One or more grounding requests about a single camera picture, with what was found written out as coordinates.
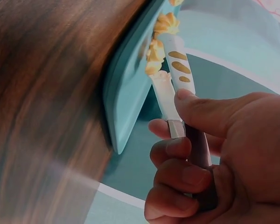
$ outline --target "fingernail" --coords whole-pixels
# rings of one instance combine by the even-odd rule
[[[177,91],[177,98],[179,98],[180,100],[184,100],[191,95],[193,95],[193,93],[186,89],[180,89]]]
[[[177,139],[172,139],[168,142],[166,146],[166,153],[168,155],[174,155],[176,154],[176,146],[180,145],[182,143],[183,139],[182,138],[177,138]]]
[[[180,210],[183,210],[183,211],[190,210],[191,208],[193,208],[196,205],[195,201],[189,200],[189,198],[186,196],[176,197],[175,204]]]
[[[186,167],[182,172],[182,181],[191,185],[199,185],[207,176],[209,171],[196,166]]]

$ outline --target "gold oval dots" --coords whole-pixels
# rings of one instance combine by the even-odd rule
[[[171,51],[171,52],[169,52],[168,55],[170,57],[179,58],[179,59],[186,60],[186,61],[188,60],[186,55],[183,55],[182,53],[179,53],[177,51]]]
[[[189,83],[190,82],[190,80],[187,77],[185,77],[185,76],[180,76],[179,80],[184,82],[184,83]]]
[[[191,74],[191,70],[189,68],[187,68],[186,66],[184,66],[182,63],[172,62],[171,64],[172,64],[173,68],[175,68],[176,70],[181,71],[186,74]]]

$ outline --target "purple handle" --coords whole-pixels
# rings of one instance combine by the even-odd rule
[[[188,139],[190,139],[192,144],[192,151],[189,157],[189,162],[196,166],[209,170],[212,173],[213,177],[209,188],[204,192],[193,194],[193,198],[198,200],[200,212],[213,210],[218,206],[218,196],[213,171],[211,168],[212,164],[210,162],[210,152],[205,134],[186,124],[185,129],[186,136]]]

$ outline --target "white handle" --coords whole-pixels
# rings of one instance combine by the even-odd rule
[[[195,94],[194,80],[183,39],[173,34],[160,34],[158,39],[163,42],[175,90],[187,89]]]

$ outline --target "hand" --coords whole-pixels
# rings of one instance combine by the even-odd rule
[[[184,195],[207,189],[210,172],[187,163],[190,141],[171,140],[167,123],[157,119],[149,128],[164,140],[151,151],[158,171],[145,204],[147,221],[280,224],[280,96],[211,100],[180,90],[175,106],[185,123],[207,133],[211,153],[221,157],[213,168],[219,205],[197,213],[198,202]]]

